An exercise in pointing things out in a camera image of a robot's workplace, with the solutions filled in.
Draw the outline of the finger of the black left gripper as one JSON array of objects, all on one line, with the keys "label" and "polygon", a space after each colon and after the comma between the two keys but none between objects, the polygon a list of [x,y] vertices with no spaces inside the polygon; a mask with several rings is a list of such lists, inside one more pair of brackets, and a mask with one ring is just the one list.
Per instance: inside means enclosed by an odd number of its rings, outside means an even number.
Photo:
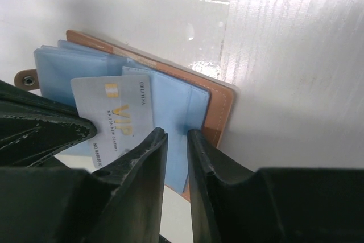
[{"label": "finger of the black left gripper", "polygon": [[1,82],[2,167],[41,166],[96,134],[75,108]]}]

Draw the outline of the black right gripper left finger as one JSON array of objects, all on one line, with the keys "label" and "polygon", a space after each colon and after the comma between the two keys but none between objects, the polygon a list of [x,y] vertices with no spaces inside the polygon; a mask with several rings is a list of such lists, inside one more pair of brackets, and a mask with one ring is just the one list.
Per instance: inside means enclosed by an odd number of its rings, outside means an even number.
[{"label": "black right gripper left finger", "polygon": [[79,170],[90,190],[71,242],[159,242],[168,134],[160,127],[100,170]]}]

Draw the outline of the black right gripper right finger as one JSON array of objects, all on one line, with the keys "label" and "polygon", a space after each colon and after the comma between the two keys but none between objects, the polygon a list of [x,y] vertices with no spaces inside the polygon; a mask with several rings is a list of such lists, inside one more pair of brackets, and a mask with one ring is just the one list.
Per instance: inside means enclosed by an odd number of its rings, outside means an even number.
[{"label": "black right gripper right finger", "polygon": [[196,242],[283,242],[266,178],[188,132],[193,239]]}]

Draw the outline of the silver VIP card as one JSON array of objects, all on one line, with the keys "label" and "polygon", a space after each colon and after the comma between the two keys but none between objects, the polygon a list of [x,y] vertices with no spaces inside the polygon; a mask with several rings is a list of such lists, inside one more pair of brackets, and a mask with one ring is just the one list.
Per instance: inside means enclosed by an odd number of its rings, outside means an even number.
[{"label": "silver VIP card", "polygon": [[148,76],[82,77],[72,79],[71,87],[79,116],[97,129],[88,140],[96,168],[126,154],[152,132]]}]

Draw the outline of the tan leather card holder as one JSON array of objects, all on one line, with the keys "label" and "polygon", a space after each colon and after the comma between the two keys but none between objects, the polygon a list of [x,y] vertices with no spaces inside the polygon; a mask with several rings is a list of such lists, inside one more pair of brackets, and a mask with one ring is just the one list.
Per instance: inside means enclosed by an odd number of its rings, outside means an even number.
[{"label": "tan leather card holder", "polygon": [[[82,77],[146,75],[150,78],[154,127],[169,135],[165,184],[183,198],[190,198],[187,133],[199,129],[218,146],[235,99],[234,91],[216,80],[199,75],[94,36],[68,30],[57,46],[34,51],[36,67],[19,71],[16,87],[40,90],[45,98],[76,107],[71,80]],[[90,155],[88,142],[68,150]]]}]

